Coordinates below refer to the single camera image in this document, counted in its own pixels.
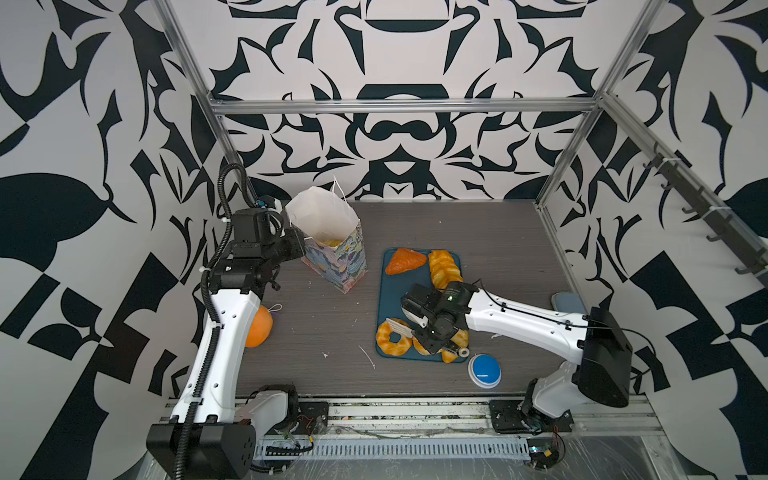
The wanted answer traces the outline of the round bun bread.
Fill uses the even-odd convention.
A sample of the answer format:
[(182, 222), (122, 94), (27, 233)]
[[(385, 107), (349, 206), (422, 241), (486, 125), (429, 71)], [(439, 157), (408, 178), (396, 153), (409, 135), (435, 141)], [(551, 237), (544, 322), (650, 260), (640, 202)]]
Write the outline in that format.
[(431, 353), (425, 349), (422, 344), (418, 341), (417, 338), (412, 338), (412, 345), (415, 348), (415, 350), (422, 356), (431, 356)]

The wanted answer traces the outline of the metal tongs white tips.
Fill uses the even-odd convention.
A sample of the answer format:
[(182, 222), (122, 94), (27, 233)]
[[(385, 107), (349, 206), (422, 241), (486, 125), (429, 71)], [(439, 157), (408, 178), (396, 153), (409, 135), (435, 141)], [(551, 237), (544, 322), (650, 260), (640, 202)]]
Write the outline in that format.
[[(386, 323), (391, 327), (391, 329), (406, 337), (406, 338), (413, 338), (413, 329), (409, 327), (406, 323), (403, 321), (393, 319), (393, 318), (387, 318)], [(467, 347), (459, 347), (455, 342), (450, 341), (448, 343), (448, 346), (444, 348), (444, 351), (450, 352), (451, 354), (455, 354), (461, 358), (466, 358), (470, 354), (470, 350)]]

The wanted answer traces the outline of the donut bread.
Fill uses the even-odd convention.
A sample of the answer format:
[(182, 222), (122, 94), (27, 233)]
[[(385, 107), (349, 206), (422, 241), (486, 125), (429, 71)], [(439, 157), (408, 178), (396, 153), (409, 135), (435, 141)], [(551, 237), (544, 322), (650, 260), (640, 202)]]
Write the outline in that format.
[(376, 343), (384, 355), (391, 357), (401, 357), (412, 348), (412, 338), (394, 332), (386, 320), (377, 329)]

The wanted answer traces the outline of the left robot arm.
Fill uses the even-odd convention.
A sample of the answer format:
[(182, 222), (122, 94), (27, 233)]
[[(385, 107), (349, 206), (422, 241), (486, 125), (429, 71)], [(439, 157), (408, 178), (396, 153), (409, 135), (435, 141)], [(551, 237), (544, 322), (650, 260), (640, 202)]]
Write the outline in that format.
[(298, 417), (293, 386), (262, 387), (238, 407), (236, 384), (265, 290), (279, 287), (283, 263), (305, 255), (304, 235), (278, 200), (257, 197), (239, 164), (221, 169), (217, 192), (225, 232), (201, 269), (201, 343), (169, 420), (152, 425), (146, 440), (172, 479), (242, 479), (259, 470), (254, 455), (264, 435)]

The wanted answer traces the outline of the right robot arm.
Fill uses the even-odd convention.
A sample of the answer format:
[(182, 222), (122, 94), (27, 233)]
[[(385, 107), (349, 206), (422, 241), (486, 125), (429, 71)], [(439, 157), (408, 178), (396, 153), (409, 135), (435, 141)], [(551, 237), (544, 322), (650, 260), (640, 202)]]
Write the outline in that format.
[(415, 284), (401, 299), (412, 335), (431, 354), (466, 358), (462, 331), (508, 337), (559, 356), (561, 365), (532, 380), (523, 400), (502, 413), (499, 433), (552, 432), (572, 408), (597, 403), (625, 408), (630, 400), (633, 347), (628, 330), (599, 308), (564, 313), (514, 302), (463, 282), (444, 289)]

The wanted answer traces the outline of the croissant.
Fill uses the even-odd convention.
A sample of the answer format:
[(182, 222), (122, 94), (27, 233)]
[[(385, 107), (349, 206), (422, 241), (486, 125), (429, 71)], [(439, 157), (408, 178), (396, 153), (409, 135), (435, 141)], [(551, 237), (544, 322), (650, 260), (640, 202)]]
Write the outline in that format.
[(459, 358), (468, 355), (469, 333), (467, 330), (459, 330), (450, 340), (448, 348), (441, 350), (441, 358), (444, 363), (452, 363)]

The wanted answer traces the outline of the floral paper bag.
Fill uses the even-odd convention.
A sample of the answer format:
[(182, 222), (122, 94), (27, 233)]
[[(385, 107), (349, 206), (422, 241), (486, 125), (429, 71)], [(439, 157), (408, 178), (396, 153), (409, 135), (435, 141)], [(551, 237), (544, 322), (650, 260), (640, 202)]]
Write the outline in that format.
[(312, 186), (286, 207), (291, 224), (305, 236), (303, 262), (342, 293), (367, 271), (361, 220), (338, 181), (326, 190)]

